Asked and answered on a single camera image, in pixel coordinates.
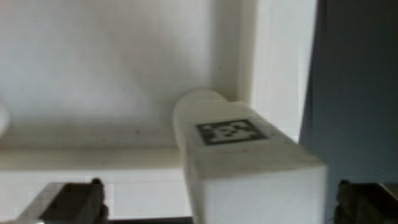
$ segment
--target white wall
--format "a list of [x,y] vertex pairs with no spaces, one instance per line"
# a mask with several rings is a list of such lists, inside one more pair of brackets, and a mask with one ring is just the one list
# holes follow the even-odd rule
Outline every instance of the white wall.
[[2,0],[18,144],[175,145],[182,94],[205,87],[235,98],[239,12],[239,0]]

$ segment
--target white block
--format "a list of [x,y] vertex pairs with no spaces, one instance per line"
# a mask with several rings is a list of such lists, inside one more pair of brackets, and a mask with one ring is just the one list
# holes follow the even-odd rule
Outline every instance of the white block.
[[326,164],[246,104],[194,91],[175,129],[196,223],[324,223]]
[[242,1],[240,98],[299,141],[317,0]]

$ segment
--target white surface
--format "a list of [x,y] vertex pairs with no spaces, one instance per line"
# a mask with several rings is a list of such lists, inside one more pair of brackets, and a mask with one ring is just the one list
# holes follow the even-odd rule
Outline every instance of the white surface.
[[[0,144],[2,220],[20,215],[49,182],[89,181],[93,176],[107,179],[113,218],[189,214],[185,192],[177,190],[184,189],[182,176],[175,176],[182,167],[162,167],[168,162],[157,158],[168,155],[159,157],[159,150],[137,155],[137,150],[127,149],[162,151],[175,145],[173,108],[189,90],[214,88],[230,99],[237,97],[240,3],[246,7],[249,2],[2,0],[0,97],[13,118]],[[249,10],[246,15],[256,18],[244,18],[244,33],[256,41],[248,42],[244,36],[249,67],[242,67],[242,77],[255,77],[258,83],[244,92],[253,93],[262,115],[271,115],[276,124],[283,119],[294,125],[281,126],[294,136],[303,100],[294,100],[290,88],[303,81],[306,85],[306,80],[281,66],[296,68],[296,46],[301,55],[310,55],[313,11],[306,0],[262,2],[274,2],[276,8],[262,7],[253,14]],[[288,38],[290,31],[301,38]],[[267,52],[274,53],[264,62]],[[306,76],[308,58],[303,60]],[[272,71],[262,70],[265,64]],[[272,72],[281,82],[264,80],[264,72]],[[155,194],[162,194],[162,204]]]
[[2,149],[0,222],[13,220],[52,182],[105,183],[111,218],[191,216],[177,149]]
[[239,12],[240,0],[2,0],[0,97],[18,127],[123,123],[141,131],[132,146],[175,147],[184,93],[237,95]]
[[[198,125],[242,119],[269,139],[207,145]],[[326,164],[246,104],[194,91],[178,102],[175,130],[196,223],[322,224]]]
[[242,1],[240,98],[301,137],[317,0]]

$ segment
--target qr-like tag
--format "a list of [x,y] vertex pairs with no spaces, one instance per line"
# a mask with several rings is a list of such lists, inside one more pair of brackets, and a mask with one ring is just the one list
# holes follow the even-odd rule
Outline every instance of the qr-like tag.
[[219,145],[269,138],[248,119],[201,124],[198,125],[198,130],[207,145]]

